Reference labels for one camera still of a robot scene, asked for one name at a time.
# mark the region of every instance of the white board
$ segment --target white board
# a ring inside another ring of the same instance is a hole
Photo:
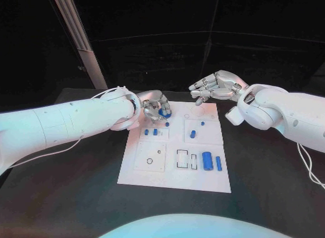
[[[154,124],[142,113],[141,126],[129,131],[118,183],[231,193],[217,105],[203,103],[197,107],[194,103],[171,101],[169,104],[168,127],[162,122]],[[213,155],[211,171],[204,170],[203,164],[207,151]],[[220,156],[221,171],[217,171],[215,156]]]

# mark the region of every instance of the small blue piece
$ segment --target small blue piece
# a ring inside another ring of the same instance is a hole
[[[204,170],[214,170],[213,156],[210,152],[203,153]]]
[[[221,171],[221,162],[220,162],[220,156],[215,157],[215,161],[217,161],[217,170]]]
[[[159,114],[162,117],[165,117],[167,119],[171,117],[171,113],[167,114],[167,115],[162,114],[162,109],[161,109],[161,108],[159,108],[159,110],[158,110],[158,114]]]
[[[192,132],[191,132],[191,138],[194,138],[195,137],[195,131],[192,130]]]

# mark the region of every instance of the white cable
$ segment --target white cable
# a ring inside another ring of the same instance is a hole
[[[126,89],[125,87],[116,87],[116,88],[110,88],[110,89],[108,89],[106,91],[103,91],[103,92],[100,92],[99,94],[96,94],[95,96],[92,96],[90,97],[90,99],[92,98],[96,98],[100,94],[106,94],[110,90],[113,90],[113,89]]]
[[[62,153],[62,152],[70,150],[70,149],[77,145],[77,143],[80,142],[82,138],[83,138],[83,136],[80,137],[80,139],[76,141],[76,143],[75,143],[75,144],[73,144],[73,145],[72,145],[66,150],[62,150],[62,151],[53,152],[53,153],[50,153],[50,154],[40,155],[40,156],[37,156],[37,157],[34,157],[34,158],[26,160],[24,162],[21,162],[21,163],[18,163],[18,164],[10,166],[8,169],[13,168],[13,167],[16,167],[16,166],[18,166],[18,165],[21,165],[21,164],[24,164],[26,162],[29,162],[29,161],[31,161],[31,160],[36,160],[37,158],[40,158],[40,157],[43,157],[43,156],[54,155],[54,154],[59,154],[59,153]]]
[[[312,173],[312,159],[310,159],[310,155],[309,155],[306,149],[303,148],[303,146],[302,146],[299,143],[296,143],[296,146],[297,146],[297,151],[299,151],[300,157],[302,157],[302,159],[303,159],[305,166],[306,166],[306,168],[308,168],[308,170],[309,170],[310,180],[312,180],[316,184],[319,184],[319,185],[323,187],[323,189],[325,189],[325,183],[320,182],[320,180],[318,179],[318,177],[316,177],[315,174]],[[308,163],[306,163],[306,160],[305,160],[305,158],[303,158],[303,154],[302,154],[302,152],[300,152],[300,147],[299,147],[299,146],[302,147],[302,149],[303,149],[303,151],[305,151],[305,153],[306,153],[306,155],[308,155],[308,158],[309,158],[309,161],[310,161],[310,166],[309,166]]]

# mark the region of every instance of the robotic arm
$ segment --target robotic arm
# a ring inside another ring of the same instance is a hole
[[[131,130],[139,126],[144,109],[152,122],[171,114],[161,91],[134,94],[126,88],[102,92],[90,99],[0,114],[0,175],[31,153],[106,130]]]
[[[213,97],[230,99],[237,106],[226,113],[233,125],[246,121],[254,128],[276,128],[283,136],[306,147],[325,152],[325,98],[289,93],[284,89],[253,84],[220,70],[190,86],[198,106]]]

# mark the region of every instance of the table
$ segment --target table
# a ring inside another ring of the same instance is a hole
[[[99,92],[63,89],[56,103]],[[195,101],[187,92],[164,94],[169,101]],[[231,194],[116,184],[128,131],[106,131],[13,169],[0,189],[0,237],[98,237],[169,213],[234,218],[296,238],[325,237],[325,191],[309,180],[295,142],[273,128],[261,131],[246,122],[233,126],[224,113],[234,102],[210,102],[217,103]],[[325,154],[309,153],[325,182]]]

